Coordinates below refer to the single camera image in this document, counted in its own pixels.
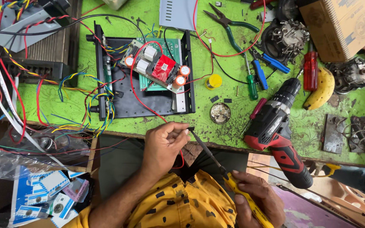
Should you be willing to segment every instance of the green screwdriver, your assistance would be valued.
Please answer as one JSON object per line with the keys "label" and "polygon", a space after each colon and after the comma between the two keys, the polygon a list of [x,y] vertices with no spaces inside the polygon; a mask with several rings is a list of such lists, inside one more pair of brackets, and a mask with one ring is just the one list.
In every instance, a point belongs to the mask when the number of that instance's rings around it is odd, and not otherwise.
{"label": "green screwdriver", "polygon": [[247,70],[249,71],[249,75],[247,76],[247,81],[249,82],[250,99],[256,101],[258,99],[256,83],[254,82],[254,76],[250,73],[249,62],[247,61],[246,54],[245,58],[246,58]]}

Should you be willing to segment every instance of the blue handle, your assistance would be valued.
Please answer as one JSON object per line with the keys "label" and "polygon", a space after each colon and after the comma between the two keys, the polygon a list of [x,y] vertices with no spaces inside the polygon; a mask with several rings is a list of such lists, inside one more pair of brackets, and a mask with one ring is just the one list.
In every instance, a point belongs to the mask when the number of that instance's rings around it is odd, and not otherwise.
{"label": "blue handle", "polygon": [[291,69],[289,69],[288,67],[284,66],[282,63],[280,63],[278,60],[271,58],[270,56],[268,56],[267,54],[263,54],[263,58],[267,61],[270,62],[270,66],[272,68],[276,68],[279,71],[283,72],[283,73],[289,73],[291,71]]}
{"label": "blue handle", "polygon": [[262,90],[268,89],[266,75],[264,75],[264,71],[263,69],[261,69],[260,62],[258,60],[253,60],[252,63],[254,66],[254,70],[256,71],[256,75],[261,82]]}

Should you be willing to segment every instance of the fingernail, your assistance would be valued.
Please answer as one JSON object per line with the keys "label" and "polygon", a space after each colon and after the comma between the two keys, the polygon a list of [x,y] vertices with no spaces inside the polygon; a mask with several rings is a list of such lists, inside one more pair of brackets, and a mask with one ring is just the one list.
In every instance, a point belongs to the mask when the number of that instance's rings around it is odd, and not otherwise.
{"label": "fingernail", "polygon": [[234,195],[234,201],[237,204],[242,204],[242,203],[245,202],[245,200],[246,199],[245,199],[245,197],[243,195],[239,195],[239,194]]}

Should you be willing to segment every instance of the green workbench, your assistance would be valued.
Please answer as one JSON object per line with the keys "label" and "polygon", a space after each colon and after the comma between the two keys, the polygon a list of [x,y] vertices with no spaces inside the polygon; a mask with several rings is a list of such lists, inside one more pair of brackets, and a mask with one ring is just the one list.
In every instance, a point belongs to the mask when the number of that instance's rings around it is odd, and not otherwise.
{"label": "green workbench", "polygon": [[[246,21],[261,28],[261,22],[256,19],[258,13],[262,9],[251,11],[249,5],[235,1],[223,1],[226,8],[220,10],[227,18],[234,21]],[[102,4],[100,0],[84,1],[82,12],[86,12],[98,5]],[[212,11],[208,5],[208,1],[199,1],[197,15],[197,30],[202,33],[204,29],[208,29],[207,36],[212,36],[216,39],[212,43],[212,49],[218,54],[234,54],[236,53],[230,46],[225,29],[208,17],[202,10]],[[155,23],[155,30],[159,29],[159,1],[143,1],[130,0],[119,11],[113,11],[106,5],[94,10],[91,14],[111,13],[120,15],[136,21],[138,17],[144,20],[148,25],[140,24],[141,29],[145,34],[149,33],[152,24]],[[141,36],[136,27],[122,19],[110,18],[113,25],[110,25],[105,17],[89,18],[83,21],[87,26],[94,29],[94,20],[102,26],[105,35],[112,37],[137,37]],[[232,26],[232,32],[238,44],[243,47],[248,47],[251,39],[255,37],[255,33],[249,29]],[[80,32],[80,47],[79,47],[79,66],[78,70],[96,75],[95,63],[95,46],[91,42],[87,42],[85,37],[90,32],[81,26]],[[182,33],[173,29],[167,30],[167,38],[181,38]],[[194,78],[199,78],[202,75],[211,72],[210,53],[202,46],[199,40],[191,37],[192,60],[193,60],[193,75]],[[242,56],[229,58],[218,58],[221,66],[227,73],[238,80],[246,81],[247,70],[245,60]],[[267,81],[269,89],[259,91],[259,98],[267,99],[278,90],[281,84],[288,78],[297,75],[302,64],[303,55],[297,57],[297,64],[289,65],[291,72],[284,74],[275,72]],[[264,67],[266,75],[269,75],[272,70]],[[252,153],[268,153],[268,151],[253,151],[243,141],[240,136],[242,129],[249,120],[250,113],[253,111],[258,101],[251,101],[247,85],[235,82],[225,76],[222,71],[215,66],[215,73],[223,78],[222,86],[211,91],[204,86],[205,80],[194,82],[195,86],[195,102],[196,112],[186,115],[166,116],[167,121],[188,122],[191,126],[195,126],[196,133],[211,147],[228,148],[236,151],[246,151]],[[123,83],[129,83],[129,80],[124,80]],[[97,86],[96,81],[88,77],[79,77],[78,87],[84,89],[94,89]],[[238,86],[238,96],[236,96],[236,87]],[[49,123],[61,124],[68,123],[61,118],[52,116],[56,114],[75,122],[81,122],[84,116],[84,98],[85,95],[78,91],[68,91],[69,99],[64,96],[64,102],[60,102],[57,92],[57,86],[43,85],[40,93],[41,110],[47,117]],[[26,117],[30,121],[37,121],[36,115],[36,86],[30,84],[20,84],[19,92],[23,97],[26,107]],[[219,96],[219,102],[223,102],[224,98],[232,99],[232,103],[228,106],[231,108],[232,116],[224,125],[217,125],[210,119],[209,112],[213,105],[210,98]],[[291,109],[290,128],[292,130],[291,141],[294,148],[305,159],[314,161],[331,162],[338,164],[349,164],[353,166],[365,165],[365,155],[348,152],[346,139],[344,139],[343,152],[341,155],[335,153],[324,152],[322,148],[322,136],[324,131],[325,114],[333,114],[342,117],[350,117],[351,115],[365,116],[365,89],[350,92],[348,95],[333,95],[330,102],[324,104],[321,108],[312,111],[306,111],[302,108],[302,104],[306,101],[309,93],[303,92],[296,97],[296,101]],[[110,134],[129,136],[129,137],[144,137],[147,130],[154,128],[164,122],[158,117],[138,117],[138,118],[123,118],[115,119],[108,127]],[[98,127],[102,124],[99,122],[98,114],[92,113],[92,127]]]}

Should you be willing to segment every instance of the capacitor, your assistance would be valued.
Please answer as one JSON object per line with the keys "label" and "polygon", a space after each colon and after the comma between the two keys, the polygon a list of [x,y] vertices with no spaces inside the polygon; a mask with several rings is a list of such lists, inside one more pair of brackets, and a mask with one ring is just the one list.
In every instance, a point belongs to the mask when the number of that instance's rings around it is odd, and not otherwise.
{"label": "capacitor", "polygon": [[180,71],[179,71],[180,75],[187,76],[187,75],[189,75],[190,72],[191,72],[191,70],[189,67],[187,67],[187,66],[180,67]]}
{"label": "capacitor", "polygon": [[179,89],[185,84],[185,77],[183,75],[178,75],[173,81],[173,88]]}
{"label": "capacitor", "polygon": [[213,74],[205,81],[205,86],[209,90],[214,90],[221,85],[222,78],[219,76],[219,74]]}
{"label": "capacitor", "polygon": [[133,64],[133,56],[132,55],[129,55],[128,57],[125,58],[125,64],[128,67],[132,66],[132,64]]}

